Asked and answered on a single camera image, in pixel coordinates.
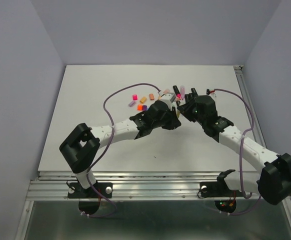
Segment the purple pen cap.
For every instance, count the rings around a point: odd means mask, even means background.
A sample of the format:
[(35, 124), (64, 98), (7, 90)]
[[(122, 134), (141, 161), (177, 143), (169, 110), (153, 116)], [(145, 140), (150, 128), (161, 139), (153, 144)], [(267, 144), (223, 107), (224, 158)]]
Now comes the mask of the purple pen cap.
[(148, 107), (146, 105), (143, 105), (142, 106), (142, 111), (147, 111), (148, 110)]

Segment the lilac pen cap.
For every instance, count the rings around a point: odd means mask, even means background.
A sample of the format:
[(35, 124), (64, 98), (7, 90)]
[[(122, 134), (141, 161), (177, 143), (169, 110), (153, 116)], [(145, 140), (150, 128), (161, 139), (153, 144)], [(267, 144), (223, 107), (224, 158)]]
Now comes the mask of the lilac pen cap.
[(133, 100), (133, 101), (131, 101), (129, 104), (128, 104), (128, 106), (129, 107), (132, 107), (132, 106), (134, 106), (136, 104), (136, 102)]

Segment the pink pen cap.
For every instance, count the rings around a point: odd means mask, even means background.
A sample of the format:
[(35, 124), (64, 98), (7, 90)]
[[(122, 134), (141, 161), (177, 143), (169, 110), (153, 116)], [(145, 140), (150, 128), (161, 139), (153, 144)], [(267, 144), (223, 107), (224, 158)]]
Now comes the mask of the pink pen cap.
[(138, 99), (138, 96), (137, 96), (136, 94), (133, 94), (133, 95), (132, 95), (132, 99), (133, 99), (134, 101), (136, 101), (136, 100)]

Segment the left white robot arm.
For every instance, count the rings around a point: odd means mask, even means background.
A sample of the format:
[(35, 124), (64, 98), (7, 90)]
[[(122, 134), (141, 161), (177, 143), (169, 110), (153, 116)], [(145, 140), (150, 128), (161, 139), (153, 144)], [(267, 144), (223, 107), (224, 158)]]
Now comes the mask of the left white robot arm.
[(176, 103), (157, 100), (148, 110), (113, 125), (77, 125), (62, 142), (59, 151), (75, 174), (79, 191), (85, 197), (92, 197), (97, 191), (97, 180), (90, 166), (99, 149), (107, 150), (111, 144), (146, 137), (157, 128), (174, 130), (180, 127), (176, 107)]

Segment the bright orange pen cap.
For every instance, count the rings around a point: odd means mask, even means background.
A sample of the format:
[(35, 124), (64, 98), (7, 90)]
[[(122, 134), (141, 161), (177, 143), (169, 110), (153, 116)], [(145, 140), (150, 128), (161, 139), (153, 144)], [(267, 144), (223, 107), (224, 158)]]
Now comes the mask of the bright orange pen cap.
[(139, 105), (137, 106), (137, 110), (138, 110), (138, 111), (141, 111), (142, 108), (143, 108), (143, 106), (142, 106), (141, 104), (139, 104)]

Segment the orange black highlighter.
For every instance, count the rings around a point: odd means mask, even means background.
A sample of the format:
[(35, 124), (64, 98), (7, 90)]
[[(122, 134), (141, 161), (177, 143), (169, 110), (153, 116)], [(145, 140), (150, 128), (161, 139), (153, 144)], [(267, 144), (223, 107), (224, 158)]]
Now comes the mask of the orange black highlighter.
[(198, 96), (198, 93), (197, 93), (197, 91), (196, 91), (196, 89), (194, 87), (191, 88), (191, 94), (192, 94), (193, 97)]

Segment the pink black highlighter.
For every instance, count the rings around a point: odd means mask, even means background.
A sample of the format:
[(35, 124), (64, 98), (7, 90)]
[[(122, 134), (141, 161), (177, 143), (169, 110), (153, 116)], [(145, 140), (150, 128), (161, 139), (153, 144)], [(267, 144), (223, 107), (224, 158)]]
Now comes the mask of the pink black highlighter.
[(182, 99), (182, 95), (181, 95), (181, 93), (180, 93), (180, 90), (179, 90), (178, 86), (177, 86), (177, 85), (173, 85), (172, 88), (173, 88), (173, 91), (174, 91), (176, 97), (177, 97), (179, 100), (181, 100), (181, 99)]

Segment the aluminium front rail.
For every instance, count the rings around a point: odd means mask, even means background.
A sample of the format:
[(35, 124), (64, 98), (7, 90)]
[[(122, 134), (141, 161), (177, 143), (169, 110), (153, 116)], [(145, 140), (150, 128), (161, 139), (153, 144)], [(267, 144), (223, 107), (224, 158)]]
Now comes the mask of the aluminium front rail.
[[(214, 182), (213, 171), (137, 171), (94, 173), (99, 183), (112, 184), (112, 201), (193, 201), (203, 182)], [(28, 186), (27, 201), (70, 201), (76, 183), (70, 172), (42, 172)]]

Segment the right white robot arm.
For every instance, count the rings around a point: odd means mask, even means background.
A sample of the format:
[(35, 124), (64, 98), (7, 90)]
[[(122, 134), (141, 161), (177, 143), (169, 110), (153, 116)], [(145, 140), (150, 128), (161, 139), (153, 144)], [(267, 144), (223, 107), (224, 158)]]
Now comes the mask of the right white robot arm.
[(239, 155), (240, 169), (221, 172), (208, 191), (221, 195), (249, 192), (271, 205), (291, 195), (290, 154), (278, 154), (246, 137), (233, 122), (218, 114), (215, 101), (208, 95), (195, 96), (177, 109), (190, 122), (199, 123), (207, 136)]

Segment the purple black highlighter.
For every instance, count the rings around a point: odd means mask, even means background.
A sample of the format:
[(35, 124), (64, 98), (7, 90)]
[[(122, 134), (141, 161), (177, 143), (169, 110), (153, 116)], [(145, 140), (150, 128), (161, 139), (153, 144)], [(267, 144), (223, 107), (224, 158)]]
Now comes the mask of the purple black highlighter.
[(185, 94), (184, 95), (184, 99), (185, 99), (185, 102), (187, 103), (189, 101), (189, 95), (188, 94)]

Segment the pastel orange pen cap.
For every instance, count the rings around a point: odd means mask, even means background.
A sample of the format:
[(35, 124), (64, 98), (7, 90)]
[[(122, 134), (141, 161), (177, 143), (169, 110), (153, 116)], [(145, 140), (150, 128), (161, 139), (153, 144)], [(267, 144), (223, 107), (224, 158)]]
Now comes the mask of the pastel orange pen cap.
[(144, 96), (140, 99), (140, 103), (141, 104), (144, 104), (146, 102), (147, 98)]

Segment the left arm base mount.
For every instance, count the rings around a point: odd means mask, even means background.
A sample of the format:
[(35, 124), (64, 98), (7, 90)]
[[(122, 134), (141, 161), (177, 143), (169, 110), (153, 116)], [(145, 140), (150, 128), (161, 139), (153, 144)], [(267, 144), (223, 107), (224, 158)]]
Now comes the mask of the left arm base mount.
[[(67, 198), (78, 200), (78, 210), (82, 216), (88, 218), (104, 218), (112, 215), (116, 204), (111, 200), (113, 184), (111, 182), (96, 182), (93, 188), (84, 189), (78, 181), (66, 182), (68, 187)], [(102, 213), (102, 204), (109, 204), (109, 213)]]

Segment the pastel lilac highlighter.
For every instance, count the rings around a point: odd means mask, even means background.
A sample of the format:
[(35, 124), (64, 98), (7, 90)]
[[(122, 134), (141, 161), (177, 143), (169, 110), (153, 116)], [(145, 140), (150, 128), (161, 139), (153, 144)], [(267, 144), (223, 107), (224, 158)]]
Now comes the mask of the pastel lilac highlighter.
[(183, 100), (185, 98), (185, 87), (183, 85), (180, 86), (180, 98)]

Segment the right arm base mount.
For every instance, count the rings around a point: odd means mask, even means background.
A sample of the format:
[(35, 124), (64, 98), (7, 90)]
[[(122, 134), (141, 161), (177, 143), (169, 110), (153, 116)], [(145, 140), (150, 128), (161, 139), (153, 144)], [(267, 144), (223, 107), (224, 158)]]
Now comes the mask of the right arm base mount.
[(238, 189), (230, 190), (225, 182), (228, 176), (232, 176), (236, 173), (234, 169), (229, 169), (221, 172), (215, 181), (204, 181), (200, 183), (197, 197), (199, 199), (205, 198), (227, 198), (226, 200), (215, 200), (215, 207), (221, 212), (228, 215), (237, 215), (234, 213), (237, 207), (237, 197), (241, 197), (242, 194)]

